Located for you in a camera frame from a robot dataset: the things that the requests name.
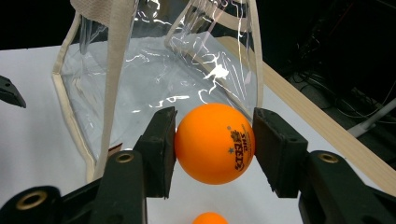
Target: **white table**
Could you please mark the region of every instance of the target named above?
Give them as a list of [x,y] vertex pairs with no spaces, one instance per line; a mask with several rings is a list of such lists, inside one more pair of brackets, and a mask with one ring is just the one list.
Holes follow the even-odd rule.
[[[34,186],[54,186],[65,195],[85,185],[85,164],[66,128],[51,79],[58,50],[59,47],[0,51],[0,74],[11,79],[27,104],[27,108],[21,108],[0,102],[1,206]],[[275,88],[272,80],[266,81]],[[304,113],[297,114],[296,106],[284,102],[289,102],[284,93],[275,94],[270,88],[264,89],[265,108],[278,113],[305,137],[308,150],[341,154],[322,137],[326,134],[314,130],[309,119],[302,119]],[[381,189],[377,181],[353,168],[367,185]],[[170,198],[148,199],[148,223],[191,223],[206,211],[221,213],[230,224],[302,223],[297,202],[276,197],[255,159],[241,177],[221,186],[191,179],[177,163]]]

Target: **black object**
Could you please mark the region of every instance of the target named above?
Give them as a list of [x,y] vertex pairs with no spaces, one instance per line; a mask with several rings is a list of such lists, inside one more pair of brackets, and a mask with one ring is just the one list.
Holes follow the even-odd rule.
[[26,103],[11,80],[0,76],[0,100],[26,108]]
[[[112,155],[104,176],[60,196],[28,189],[0,210],[0,223],[146,224],[146,198],[169,195],[175,165],[173,107],[157,112],[133,151]],[[255,108],[256,158],[279,198],[297,198],[305,224],[393,224],[396,198],[365,186],[347,162],[307,142],[277,113]]]
[[305,224],[396,223],[396,198],[364,185],[343,158],[308,153],[306,141],[275,112],[256,108],[253,120],[256,158],[279,198],[301,192]]

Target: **orange ball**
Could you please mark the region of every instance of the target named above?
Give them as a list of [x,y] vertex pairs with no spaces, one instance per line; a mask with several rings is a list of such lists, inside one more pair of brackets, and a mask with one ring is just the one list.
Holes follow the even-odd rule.
[[200,105],[178,125],[175,152],[192,178],[206,184],[225,184],[250,165],[254,133],[238,110],[222,104]]
[[192,224],[228,224],[227,220],[214,212],[202,213]]

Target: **dark floor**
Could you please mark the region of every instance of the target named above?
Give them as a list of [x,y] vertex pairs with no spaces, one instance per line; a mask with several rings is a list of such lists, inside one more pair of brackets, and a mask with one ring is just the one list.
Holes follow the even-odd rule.
[[[286,79],[346,130],[366,120],[381,108],[380,103],[376,104],[375,100],[356,88],[349,94],[337,95],[325,78],[316,74],[295,73]],[[396,170],[395,134],[396,118],[389,113],[358,139]]]

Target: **ball logo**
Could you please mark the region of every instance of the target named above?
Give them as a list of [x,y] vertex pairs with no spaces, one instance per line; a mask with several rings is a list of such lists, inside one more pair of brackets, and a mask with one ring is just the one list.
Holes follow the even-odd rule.
[[234,130],[231,131],[231,138],[233,139],[233,150],[230,149],[230,153],[235,152],[235,170],[243,171],[245,168],[244,155],[245,152],[250,150],[248,133],[240,133]]

